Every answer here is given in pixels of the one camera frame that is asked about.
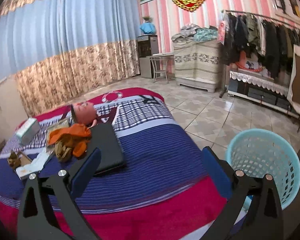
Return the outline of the brown paper bag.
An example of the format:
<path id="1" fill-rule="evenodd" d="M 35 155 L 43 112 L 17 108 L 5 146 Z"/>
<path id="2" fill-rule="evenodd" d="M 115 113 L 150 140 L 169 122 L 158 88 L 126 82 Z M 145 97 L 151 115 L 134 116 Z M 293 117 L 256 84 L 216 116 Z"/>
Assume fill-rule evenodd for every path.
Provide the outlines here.
<path id="1" fill-rule="evenodd" d="M 21 165 L 21 160 L 14 151 L 11 151 L 10 156 L 7 158 L 7 162 L 9 167 L 14 170 Z"/>

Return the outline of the orange plastic bag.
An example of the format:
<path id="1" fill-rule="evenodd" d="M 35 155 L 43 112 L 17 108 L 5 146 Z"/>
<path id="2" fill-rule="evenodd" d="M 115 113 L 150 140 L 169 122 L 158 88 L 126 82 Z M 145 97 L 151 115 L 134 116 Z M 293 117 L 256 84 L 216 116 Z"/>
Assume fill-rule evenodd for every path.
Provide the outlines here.
<path id="1" fill-rule="evenodd" d="M 88 142 L 91 139 L 91 130 L 83 124 L 74 124 L 67 128 L 61 128 L 50 134 L 47 146 L 53 146 L 60 140 L 71 140 L 73 142 L 72 156 L 76 158 L 83 157 L 87 150 Z"/>

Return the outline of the light blue book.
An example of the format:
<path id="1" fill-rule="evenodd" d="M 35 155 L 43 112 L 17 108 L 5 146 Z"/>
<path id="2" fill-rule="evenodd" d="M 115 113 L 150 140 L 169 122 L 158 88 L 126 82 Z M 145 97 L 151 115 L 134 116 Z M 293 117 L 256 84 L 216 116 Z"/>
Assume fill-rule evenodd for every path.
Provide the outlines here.
<path id="1" fill-rule="evenodd" d="M 27 179 L 30 174 L 39 173 L 50 161 L 53 155 L 54 150 L 43 148 L 43 150 L 32 160 L 32 163 L 16 168 L 15 173 L 20 180 Z"/>

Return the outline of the brown cardboard piece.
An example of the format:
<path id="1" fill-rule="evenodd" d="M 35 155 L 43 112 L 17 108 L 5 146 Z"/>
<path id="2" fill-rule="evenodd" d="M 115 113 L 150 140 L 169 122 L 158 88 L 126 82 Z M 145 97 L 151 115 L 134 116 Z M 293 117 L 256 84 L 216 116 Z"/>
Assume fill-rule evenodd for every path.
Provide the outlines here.
<path id="1" fill-rule="evenodd" d="M 18 159 L 20 160 L 20 167 L 32 163 L 32 159 L 25 155 L 23 152 L 18 151 Z"/>

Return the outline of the light blue laundry basket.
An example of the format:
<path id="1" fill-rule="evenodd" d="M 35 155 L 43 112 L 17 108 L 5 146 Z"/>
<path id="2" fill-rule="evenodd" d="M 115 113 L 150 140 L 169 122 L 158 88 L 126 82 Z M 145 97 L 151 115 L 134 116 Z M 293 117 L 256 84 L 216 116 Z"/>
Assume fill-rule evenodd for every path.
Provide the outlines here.
<path id="1" fill-rule="evenodd" d="M 239 132 L 225 154 L 233 170 L 250 177 L 273 176 L 284 210 L 300 189 L 300 160 L 291 144 L 280 135 L 260 128 Z"/>

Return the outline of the teal white tissue box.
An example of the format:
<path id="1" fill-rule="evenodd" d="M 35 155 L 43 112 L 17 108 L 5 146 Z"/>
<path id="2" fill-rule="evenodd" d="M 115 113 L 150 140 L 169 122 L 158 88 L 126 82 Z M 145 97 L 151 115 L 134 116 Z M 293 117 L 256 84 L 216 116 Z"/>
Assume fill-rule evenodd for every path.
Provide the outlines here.
<path id="1" fill-rule="evenodd" d="M 40 131 L 40 124 L 36 118 L 28 118 L 15 132 L 20 144 L 27 145 Z"/>

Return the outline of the striped blue red bedspread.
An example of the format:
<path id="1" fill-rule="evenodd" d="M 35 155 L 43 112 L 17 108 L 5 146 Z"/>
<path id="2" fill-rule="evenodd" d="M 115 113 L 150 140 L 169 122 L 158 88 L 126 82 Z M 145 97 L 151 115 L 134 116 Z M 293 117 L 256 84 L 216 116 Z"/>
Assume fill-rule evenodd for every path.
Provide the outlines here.
<path id="1" fill-rule="evenodd" d="M 93 99 L 101 162 L 76 203 L 102 239 L 199 239 L 232 197 L 208 149 L 174 120 L 162 96 L 127 88 Z"/>

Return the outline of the black flat case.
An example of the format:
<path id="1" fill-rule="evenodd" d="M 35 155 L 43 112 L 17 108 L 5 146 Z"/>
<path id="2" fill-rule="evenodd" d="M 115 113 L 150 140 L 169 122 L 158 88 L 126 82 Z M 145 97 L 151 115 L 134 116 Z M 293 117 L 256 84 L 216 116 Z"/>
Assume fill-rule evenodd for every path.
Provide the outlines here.
<path id="1" fill-rule="evenodd" d="M 110 123 L 98 124 L 91 129 L 87 153 L 70 167 L 73 177 L 102 177 L 126 167 L 125 154 Z"/>

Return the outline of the beige side cabinet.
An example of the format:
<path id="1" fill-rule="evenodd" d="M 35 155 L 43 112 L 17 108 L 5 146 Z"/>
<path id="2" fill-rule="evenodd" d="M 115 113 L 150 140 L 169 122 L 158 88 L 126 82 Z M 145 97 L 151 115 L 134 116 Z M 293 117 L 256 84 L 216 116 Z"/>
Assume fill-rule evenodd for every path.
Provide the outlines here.
<path id="1" fill-rule="evenodd" d="M 0 144 L 27 118 L 14 77 L 4 78 L 0 81 Z"/>

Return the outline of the low shelf with lace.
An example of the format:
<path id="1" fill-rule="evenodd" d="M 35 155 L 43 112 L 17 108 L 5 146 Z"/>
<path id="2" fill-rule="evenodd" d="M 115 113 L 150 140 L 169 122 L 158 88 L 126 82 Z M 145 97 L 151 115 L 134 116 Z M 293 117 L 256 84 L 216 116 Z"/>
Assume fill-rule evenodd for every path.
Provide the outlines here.
<path id="1" fill-rule="evenodd" d="M 288 88 L 261 76 L 230 70 L 228 95 L 237 96 L 261 106 L 279 111 L 294 118 L 300 118 L 287 100 Z"/>

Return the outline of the cabinet with patterned cover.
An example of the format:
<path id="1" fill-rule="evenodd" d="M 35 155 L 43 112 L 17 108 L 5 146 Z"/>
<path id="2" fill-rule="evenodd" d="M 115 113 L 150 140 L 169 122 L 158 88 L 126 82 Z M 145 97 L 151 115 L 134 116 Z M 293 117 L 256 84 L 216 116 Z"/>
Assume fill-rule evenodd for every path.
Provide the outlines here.
<path id="1" fill-rule="evenodd" d="M 174 74 L 178 85 L 214 93 L 221 83 L 222 66 L 216 40 L 173 43 Z"/>

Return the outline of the clothes rack with garments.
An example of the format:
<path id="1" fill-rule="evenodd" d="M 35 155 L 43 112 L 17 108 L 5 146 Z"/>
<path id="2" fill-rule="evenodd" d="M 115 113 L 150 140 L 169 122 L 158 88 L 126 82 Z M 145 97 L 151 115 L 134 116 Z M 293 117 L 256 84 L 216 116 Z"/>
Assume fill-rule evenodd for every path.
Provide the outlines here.
<path id="1" fill-rule="evenodd" d="M 218 42 L 223 82 L 244 82 L 286 97 L 294 46 L 300 29 L 278 19 L 238 10 L 222 10 Z"/>

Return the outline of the blue and floral curtain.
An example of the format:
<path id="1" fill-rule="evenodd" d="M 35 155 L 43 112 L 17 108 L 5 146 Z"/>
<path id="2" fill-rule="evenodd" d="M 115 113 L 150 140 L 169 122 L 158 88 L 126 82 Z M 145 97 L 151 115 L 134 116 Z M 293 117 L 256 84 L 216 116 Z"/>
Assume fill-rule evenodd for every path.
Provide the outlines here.
<path id="1" fill-rule="evenodd" d="M 139 74 L 138 0 L 5 0 L 0 80 L 12 76 L 25 111 L 43 113 Z"/>

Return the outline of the pile of folded clothes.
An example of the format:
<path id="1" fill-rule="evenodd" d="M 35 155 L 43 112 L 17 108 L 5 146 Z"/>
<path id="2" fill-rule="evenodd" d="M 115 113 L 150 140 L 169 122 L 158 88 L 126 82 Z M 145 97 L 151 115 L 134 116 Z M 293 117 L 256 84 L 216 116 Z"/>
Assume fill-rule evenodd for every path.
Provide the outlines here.
<path id="1" fill-rule="evenodd" d="M 181 27 L 180 32 L 171 37 L 172 42 L 177 41 L 196 41 L 207 42 L 215 40 L 218 37 L 218 29 L 214 26 L 201 28 L 196 24 L 187 24 Z"/>

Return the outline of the grey water dispenser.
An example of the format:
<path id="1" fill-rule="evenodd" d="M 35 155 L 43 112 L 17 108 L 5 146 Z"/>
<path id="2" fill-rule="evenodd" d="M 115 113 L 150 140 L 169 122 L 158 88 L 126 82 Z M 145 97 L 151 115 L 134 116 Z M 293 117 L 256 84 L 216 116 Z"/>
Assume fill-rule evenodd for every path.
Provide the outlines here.
<path id="1" fill-rule="evenodd" d="M 154 74 L 150 57 L 159 52 L 157 35 L 142 35 L 137 38 L 140 73 L 144 78 L 152 79 Z"/>

